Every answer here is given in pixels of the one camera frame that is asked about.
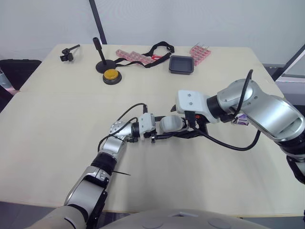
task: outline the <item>black lanyard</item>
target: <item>black lanyard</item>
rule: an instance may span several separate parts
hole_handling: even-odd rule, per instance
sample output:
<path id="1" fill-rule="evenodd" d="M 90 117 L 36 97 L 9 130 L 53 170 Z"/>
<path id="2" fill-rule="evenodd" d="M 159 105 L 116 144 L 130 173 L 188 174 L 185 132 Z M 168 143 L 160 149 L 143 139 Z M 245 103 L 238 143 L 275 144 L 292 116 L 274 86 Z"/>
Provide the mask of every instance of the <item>black lanyard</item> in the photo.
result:
<path id="1" fill-rule="evenodd" d="M 144 54 L 142 54 L 142 55 L 144 55 L 144 56 L 153 56 L 153 52 L 154 52 L 159 46 L 165 46 L 166 49 L 169 50 L 169 52 L 168 52 L 166 55 L 164 55 L 163 57 L 161 57 L 160 59 L 158 59 L 158 60 L 156 60 L 156 61 L 154 61 L 154 62 L 152 62 L 152 63 L 148 63 L 148 64 L 145 64 L 145 65 L 144 65 L 141 61 L 132 61 L 132 62 L 130 62 L 130 63 L 128 63 L 128 64 L 120 64 L 119 62 L 121 62 L 121 61 L 126 61 L 126 59 L 125 59 L 125 58 L 119 58 L 119 59 L 116 59 L 116 60 L 114 61 L 114 62 L 115 62 L 115 66 L 116 66 L 116 67 L 121 67 L 121 66 L 128 66 L 128 65 L 131 65 L 131 64 L 134 64 L 134 63 L 138 63 L 138 64 L 144 66 L 145 68 L 150 68 L 150 67 L 154 67 L 154 66 L 156 66 L 156 65 L 158 65 L 158 64 L 160 64 L 160 63 L 166 61 L 167 59 L 170 58 L 171 54 L 175 52 L 175 48 L 174 48 L 172 45 L 170 45 L 169 43 L 167 43 L 167 42 L 159 42 L 159 43 L 155 44 L 155 45 L 149 50 L 149 52 L 144 53 Z"/>

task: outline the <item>wire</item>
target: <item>wire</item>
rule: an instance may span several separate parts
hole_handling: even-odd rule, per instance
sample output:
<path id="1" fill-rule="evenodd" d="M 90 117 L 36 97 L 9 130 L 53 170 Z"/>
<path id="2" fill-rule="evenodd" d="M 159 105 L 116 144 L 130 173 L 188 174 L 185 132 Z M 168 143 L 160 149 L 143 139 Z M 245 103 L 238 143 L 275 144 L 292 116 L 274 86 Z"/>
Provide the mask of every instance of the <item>wire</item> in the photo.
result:
<path id="1" fill-rule="evenodd" d="M 232 146 L 232 145 L 229 145 L 227 143 L 221 142 L 221 141 L 217 140 L 216 138 L 213 138 L 213 137 L 207 135 L 205 132 L 197 129 L 196 127 L 192 127 L 192 129 L 194 131 L 196 131 L 197 133 L 199 133 L 201 136 L 204 136 L 204 137 L 210 139 L 211 141 L 213 141 L 213 142 L 215 142 L 215 143 L 217 143 L 221 146 L 224 146 L 224 147 L 227 147 L 227 148 L 233 149 L 233 150 L 238 150 L 238 151 L 246 151 L 246 150 L 249 150 L 249 149 L 253 148 L 258 141 L 259 135 L 261 134 L 261 132 L 258 130 L 256 132 L 256 135 L 255 135 L 255 138 L 254 138 L 253 142 L 250 145 L 248 145 L 247 147 L 241 148 L 241 147 L 236 147 L 236 146 Z"/>
<path id="2" fill-rule="evenodd" d="M 103 141 L 105 140 L 105 139 L 107 139 L 108 137 L 115 137 L 115 138 L 118 138 L 117 136 L 114 136 L 116 133 L 118 133 L 118 132 L 120 132 L 121 130 L 123 130 L 129 123 L 131 123 L 131 121 L 132 120 L 138 120 L 138 118 L 137 117 L 133 117 L 133 118 L 131 118 L 128 122 L 126 122 L 120 129 L 118 129 L 117 131 L 115 131 L 115 132 L 113 132 L 112 134 L 110 134 L 110 135 L 107 135 L 106 137 L 104 137 L 100 142 L 99 142 L 99 144 L 98 144 L 98 146 L 97 146 L 97 152 L 99 152 L 100 151 L 100 148 L 101 148 L 101 144 L 103 143 Z"/>
<path id="3" fill-rule="evenodd" d="M 244 102 L 244 95 L 246 94 L 246 90 L 247 90 L 249 81 L 252 78 L 252 72 L 253 72 L 253 69 L 250 69 L 250 71 L 248 72 L 248 75 L 247 75 L 246 80 L 244 82 L 242 94 L 241 94 L 239 102 L 238 102 L 237 109 L 234 112 L 234 116 L 237 116 L 238 112 L 240 112 L 240 109 L 242 108 L 242 105 L 243 105 L 243 102 Z"/>
<path id="4" fill-rule="evenodd" d="M 140 106 L 140 105 L 143 105 L 143 111 L 145 110 L 145 108 L 147 109 L 147 105 L 144 104 L 144 103 L 135 104 L 135 105 L 131 106 L 127 111 L 125 111 L 125 112 L 118 118 L 117 121 L 120 121 L 120 119 L 123 118 L 124 115 L 127 114 L 131 109 L 133 109 L 133 108 L 136 107 L 136 106 Z"/>

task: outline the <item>white robot link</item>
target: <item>white robot link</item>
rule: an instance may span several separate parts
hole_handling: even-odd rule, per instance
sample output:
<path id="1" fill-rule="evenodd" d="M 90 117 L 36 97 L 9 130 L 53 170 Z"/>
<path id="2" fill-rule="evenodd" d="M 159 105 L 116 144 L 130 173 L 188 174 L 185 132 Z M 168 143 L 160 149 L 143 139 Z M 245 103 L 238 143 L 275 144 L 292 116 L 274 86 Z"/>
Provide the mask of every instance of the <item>white robot link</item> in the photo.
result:
<path id="1" fill-rule="evenodd" d="M 109 134 L 99 143 L 96 158 L 67 195 L 64 206 L 55 209 L 30 228 L 94 228 L 104 207 L 107 198 L 106 188 L 115 165 L 126 150 L 127 142 L 137 142 L 138 138 L 141 140 L 150 138 L 154 143 L 156 140 L 173 136 L 180 138 L 205 136 L 224 147 L 245 151 L 256 144 L 262 132 L 286 153 L 287 162 L 296 179 L 304 184 L 304 117 L 286 100 L 265 94 L 258 84 L 251 80 L 252 71 L 250 70 L 246 79 L 236 80 L 213 97 L 201 92 L 180 90 L 176 97 L 176 104 L 171 109 L 180 115 L 155 117 L 147 112 L 145 104 L 132 106 L 129 110 L 137 105 L 143 105 L 143 114 L 139 119 L 135 117 L 126 123 L 121 121 L 121 118 L 129 111 L 127 110 L 114 122 Z M 258 130 L 254 141 L 249 146 L 231 146 L 208 135 L 207 123 L 228 122 L 240 112 L 246 114 L 251 124 Z M 156 122 L 160 122 L 160 134 L 156 131 Z M 208 211 L 173 209 L 140 212 L 104 228 L 263 229 L 265 227 Z"/>

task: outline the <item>white table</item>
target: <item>white table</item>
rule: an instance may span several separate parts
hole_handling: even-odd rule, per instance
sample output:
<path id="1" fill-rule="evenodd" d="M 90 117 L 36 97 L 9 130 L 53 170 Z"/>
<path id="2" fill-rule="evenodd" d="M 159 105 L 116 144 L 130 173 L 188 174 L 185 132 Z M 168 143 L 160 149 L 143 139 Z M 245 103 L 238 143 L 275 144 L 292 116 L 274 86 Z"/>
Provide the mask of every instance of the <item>white table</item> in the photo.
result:
<path id="1" fill-rule="evenodd" d="M 201 64 L 195 67 L 191 75 L 170 74 L 169 61 L 145 69 L 139 65 L 118 67 L 122 81 L 116 85 L 106 85 L 102 74 L 95 70 L 101 61 L 94 45 L 81 45 L 75 50 L 74 62 L 61 62 L 59 55 L 64 48 L 73 44 L 55 46 L 38 69 L 21 87 L 22 92 L 39 93 L 99 93 L 99 94 L 134 94 L 140 98 L 146 95 L 175 95 L 180 89 L 202 91 L 215 95 L 234 80 L 245 78 L 252 68 L 253 79 L 267 93 L 282 95 L 263 65 L 250 48 L 210 47 L 212 51 Z M 106 58 L 115 60 L 115 51 L 144 53 L 149 46 L 104 45 L 102 50 Z M 187 55 L 190 47 L 175 47 L 174 55 Z M 164 47 L 159 47 L 156 54 L 166 54 Z"/>
<path id="2" fill-rule="evenodd" d="M 171 75 L 167 72 L 168 62 L 151 69 L 122 67 L 122 82 L 108 86 L 95 72 L 95 63 L 87 67 L 81 62 L 55 62 L 58 50 L 70 46 L 56 46 L 22 87 L 23 92 L 0 113 L 0 201 L 62 205 L 70 188 L 95 158 L 99 140 L 132 104 L 144 102 L 149 112 L 168 115 L 175 90 L 185 88 L 214 95 L 233 80 L 243 78 L 249 68 L 254 69 L 253 79 L 265 92 L 282 95 L 247 48 L 211 48 L 222 61 L 212 62 L 210 56 L 190 76 Z M 82 48 L 84 56 L 80 59 L 89 64 L 87 59 L 91 58 L 94 62 L 93 57 L 85 55 L 94 53 L 93 46 Z M 104 49 L 114 52 L 118 48 Z M 141 48 L 122 49 L 147 50 Z M 177 54 L 188 49 L 176 47 Z M 235 54 L 228 59 L 229 53 Z M 215 68 L 214 74 L 210 65 Z M 90 71 L 87 76 L 75 70 L 86 67 Z M 73 85 L 67 87 L 72 78 Z M 139 80 L 135 83 L 127 78 Z M 140 114 L 141 108 L 136 108 L 125 120 Z M 252 126 L 230 123 L 208 125 L 208 129 L 210 135 L 236 146 L 248 145 L 255 135 Z M 154 145 L 149 140 L 130 143 L 116 169 L 131 176 L 112 176 L 104 208 L 108 211 L 193 208 L 238 216 L 288 216 L 302 215 L 305 208 L 304 186 L 294 178 L 285 154 L 264 135 L 247 152 L 223 148 L 203 137 L 171 138 Z"/>

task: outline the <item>white wall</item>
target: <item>white wall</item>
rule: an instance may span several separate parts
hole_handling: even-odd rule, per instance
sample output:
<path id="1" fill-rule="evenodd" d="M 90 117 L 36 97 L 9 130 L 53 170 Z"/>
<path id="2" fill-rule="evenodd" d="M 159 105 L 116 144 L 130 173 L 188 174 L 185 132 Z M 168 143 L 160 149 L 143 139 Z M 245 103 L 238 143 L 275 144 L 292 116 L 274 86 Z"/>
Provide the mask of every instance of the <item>white wall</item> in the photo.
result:
<path id="1" fill-rule="evenodd" d="M 304 0 L 96 0 L 109 44 L 248 46 L 286 63 L 305 43 Z M 87 0 L 1 0 L 0 58 L 43 59 L 57 43 L 91 43 Z"/>

